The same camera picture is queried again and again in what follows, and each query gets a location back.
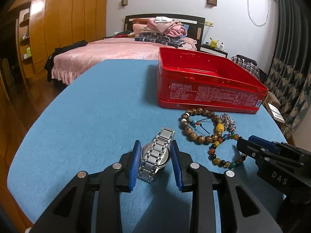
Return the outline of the black bed headboard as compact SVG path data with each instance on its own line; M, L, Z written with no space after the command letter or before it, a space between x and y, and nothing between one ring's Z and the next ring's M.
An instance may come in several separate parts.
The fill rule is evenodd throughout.
M205 18L191 15L181 15L181 14L169 14L169 13L148 13L148 14L136 14L127 15L124 21L123 30L133 30L133 20L136 18L155 18L157 16L165 16L168 18L173 18L179 20L181 23L189 26L187 32L188 37L197 41L196 48L198 51L201 49L202 37L205 26Z

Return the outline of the yellow pikachu plush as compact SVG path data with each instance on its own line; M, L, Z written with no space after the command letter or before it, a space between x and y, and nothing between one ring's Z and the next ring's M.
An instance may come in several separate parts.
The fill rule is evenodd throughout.
M218 47L218 40L215 40L210 37L210 43L209 43L210 48L217 48Z

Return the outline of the left wall lamp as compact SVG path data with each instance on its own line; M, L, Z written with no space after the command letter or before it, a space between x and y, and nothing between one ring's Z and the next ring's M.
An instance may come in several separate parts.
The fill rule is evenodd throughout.
M121 6L125 7L128 5L128 0L121 0Z

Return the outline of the silver chain star pendant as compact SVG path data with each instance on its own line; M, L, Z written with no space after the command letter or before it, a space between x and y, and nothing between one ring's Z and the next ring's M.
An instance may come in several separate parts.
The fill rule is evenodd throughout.
M235 121L226 113L220 115L220 119L224 128L230 133L234 133L237 130L237 126Z

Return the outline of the white book on stool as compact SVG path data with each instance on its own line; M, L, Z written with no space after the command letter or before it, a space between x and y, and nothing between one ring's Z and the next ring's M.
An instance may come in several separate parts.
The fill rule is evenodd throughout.
M275 121L277 121L279 123L285 123L285 120L284 120L283 116L281 115L281 113L279 112L277 107L273 106L270 103L267 103L266 104L266 108L267 108L269 114L271 115L271 117Z

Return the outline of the black clothing on bed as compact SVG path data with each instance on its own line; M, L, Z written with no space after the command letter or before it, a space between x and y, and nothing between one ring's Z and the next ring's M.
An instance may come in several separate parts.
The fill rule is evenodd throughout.
M61 81L69 85L81 75L81 72L72 70L74 58L80 49L87 46L87 41L79 41L65 47L56 47L55 51L47 58L44 69L47 71L47 81Z

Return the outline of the wall lamp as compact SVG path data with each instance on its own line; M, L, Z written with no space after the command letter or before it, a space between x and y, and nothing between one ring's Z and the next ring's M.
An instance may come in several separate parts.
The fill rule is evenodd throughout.
M121 0L121 6L125 7L128 5L128 0Z
M207 0L207 5L211 7L217 6L217 0Z

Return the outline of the pink covered bed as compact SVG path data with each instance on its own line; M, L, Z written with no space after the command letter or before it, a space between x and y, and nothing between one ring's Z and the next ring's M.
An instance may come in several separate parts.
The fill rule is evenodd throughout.
M162 44L138 42L135 38L105 38L90 42L80 49L74 58L72 70L81 72L81 75L92 66L107 59L142 59L157 60L159 48Z

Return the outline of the silver metal wristwatch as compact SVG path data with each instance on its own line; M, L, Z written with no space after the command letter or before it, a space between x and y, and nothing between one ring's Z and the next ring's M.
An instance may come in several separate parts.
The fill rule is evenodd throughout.
M174 136L175 130L163 127L153 140L141 149L141 163L137 175L140 180L151 183L156 173L168 164Z

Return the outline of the right wall lamp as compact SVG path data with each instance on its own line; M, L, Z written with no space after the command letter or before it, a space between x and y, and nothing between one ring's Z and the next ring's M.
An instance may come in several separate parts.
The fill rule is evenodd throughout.
M207 5L211 7L217 6L217 0L207 0Z

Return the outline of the black nightstand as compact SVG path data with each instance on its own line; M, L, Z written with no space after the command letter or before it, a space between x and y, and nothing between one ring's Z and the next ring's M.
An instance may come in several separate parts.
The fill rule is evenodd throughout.
M218 48L211 48L209 45L202 44L200 47L200 51L208 54L213 54L221 57L228 57L228 53L224 50L220 50Z

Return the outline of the red tin box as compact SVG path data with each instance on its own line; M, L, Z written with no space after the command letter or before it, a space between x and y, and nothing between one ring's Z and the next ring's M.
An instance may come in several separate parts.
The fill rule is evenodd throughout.
M213 54L161 47L158 103L163 108L206 108L255 114L268 88L231 60Z

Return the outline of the pile of folded clothes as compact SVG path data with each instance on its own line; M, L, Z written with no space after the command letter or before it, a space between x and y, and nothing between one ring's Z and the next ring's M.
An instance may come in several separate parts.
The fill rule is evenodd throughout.
M157 16L155 18L135 18L132 21L135 41L150 42L175 48L182 47L188 32L177 19Z

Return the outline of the dark floral curtain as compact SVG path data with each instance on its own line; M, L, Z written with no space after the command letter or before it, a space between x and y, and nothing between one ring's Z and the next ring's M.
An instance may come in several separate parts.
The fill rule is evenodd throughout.
M296 0L278 0L278 33L266 86L280 102L289 138L310 109L310 22Z

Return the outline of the plaid cloth covered chair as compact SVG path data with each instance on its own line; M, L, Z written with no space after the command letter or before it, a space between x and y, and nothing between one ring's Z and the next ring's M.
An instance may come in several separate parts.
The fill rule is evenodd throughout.
M244 70L252 74L257 79L260 79L260 69L257 66L257 62L251 58L237 54L230 59Z

